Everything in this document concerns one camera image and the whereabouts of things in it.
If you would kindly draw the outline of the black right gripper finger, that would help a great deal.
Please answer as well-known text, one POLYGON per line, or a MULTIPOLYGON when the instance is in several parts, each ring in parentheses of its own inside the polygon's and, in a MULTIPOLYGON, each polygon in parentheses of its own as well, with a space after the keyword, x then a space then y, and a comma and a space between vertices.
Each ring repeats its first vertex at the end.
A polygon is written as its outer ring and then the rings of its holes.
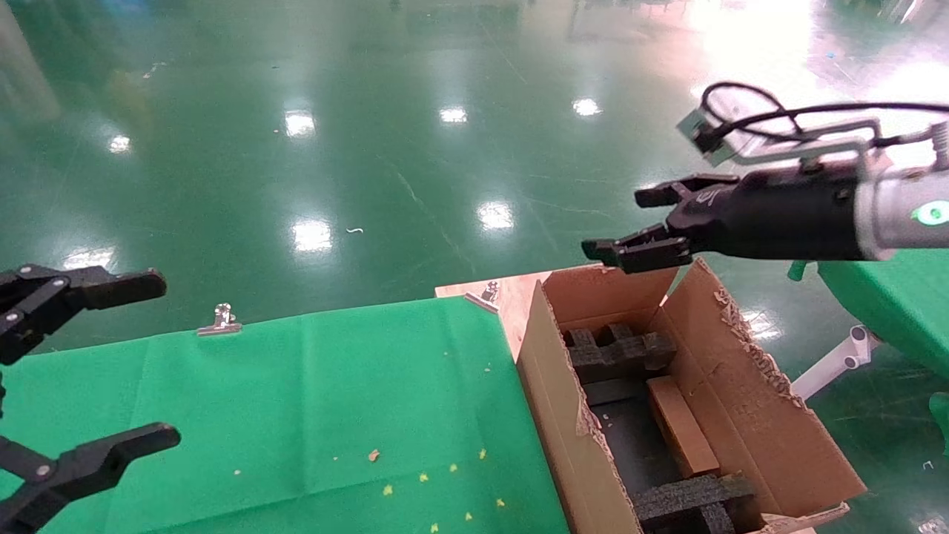
POLYGON ((671 206, 688 200, 699 191, 715 186, 734 186, 740 178, 732 174, 692 174, 687 177, 668 180, 651 187, 638 189, 634 193, 635 202, 641 208, 671 206))
POLYGON ((652 225, 620 239, 583 240, 581 250, 588 260, 626 274, 678 268, 692 262, 695 228, 652 225))

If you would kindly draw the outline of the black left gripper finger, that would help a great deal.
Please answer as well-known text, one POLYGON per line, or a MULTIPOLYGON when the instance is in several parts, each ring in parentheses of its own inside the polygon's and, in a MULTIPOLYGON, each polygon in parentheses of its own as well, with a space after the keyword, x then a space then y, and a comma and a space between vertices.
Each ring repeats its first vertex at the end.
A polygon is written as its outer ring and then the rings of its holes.
POLYGON ((155 300, 167 293, 159 271, 111 274, 94 265, 61 271, 23 265, 1 274, 1 362, 11 366, 76 314, 155 300))
POLYGON ((50 458, 2 437, 2 470, 22 480, 2 500, 2 532, 37 533, 74 501, 114 489, 132 462, 180 442, 179 430, 169 423, 150 423, 50 458))

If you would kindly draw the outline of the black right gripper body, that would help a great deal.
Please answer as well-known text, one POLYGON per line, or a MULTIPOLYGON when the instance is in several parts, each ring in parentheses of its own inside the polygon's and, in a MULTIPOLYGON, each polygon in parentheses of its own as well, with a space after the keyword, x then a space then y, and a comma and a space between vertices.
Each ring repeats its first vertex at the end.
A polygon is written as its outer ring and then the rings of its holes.
POLYGON ((691 192, 667 217, 691 252, 757 260, 863 260, 856 236, 854 165, 759 169, 691 192))

